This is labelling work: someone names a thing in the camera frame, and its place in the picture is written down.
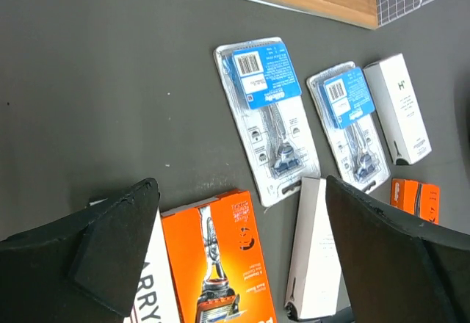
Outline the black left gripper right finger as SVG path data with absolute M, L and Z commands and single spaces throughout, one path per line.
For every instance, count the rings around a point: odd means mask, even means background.
M 356 322 L 468 322 L 469 235 L 329 175 L 326 206 Z

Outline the white Harry's logo box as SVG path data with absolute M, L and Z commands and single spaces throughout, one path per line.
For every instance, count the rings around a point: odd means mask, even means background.
M 170 262 L 162 229 L 161 214 L 156 214 L 137 293 L 127 323 L 173 323 L 180 316 Z

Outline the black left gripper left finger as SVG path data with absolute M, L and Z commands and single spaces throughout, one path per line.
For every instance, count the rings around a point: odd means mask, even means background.
M 159 186 L 145 178 L 1 241 L 2 322 L 123 322 L 131 313 Z

